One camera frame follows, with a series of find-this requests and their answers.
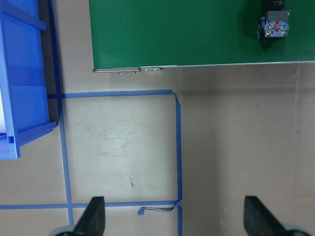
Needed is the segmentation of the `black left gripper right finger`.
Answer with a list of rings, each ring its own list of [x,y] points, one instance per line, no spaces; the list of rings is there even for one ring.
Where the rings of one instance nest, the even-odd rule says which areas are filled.
[[[289,235],[284,226],[256,196],[245,197],[244,228],[249,236]]]

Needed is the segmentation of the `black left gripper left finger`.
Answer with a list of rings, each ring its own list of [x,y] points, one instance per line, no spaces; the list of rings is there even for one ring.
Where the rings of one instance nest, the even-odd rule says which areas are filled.
[[[76,236],[102,236],[105,230],[104,197],[92,197],[87,208],[76,224]]]

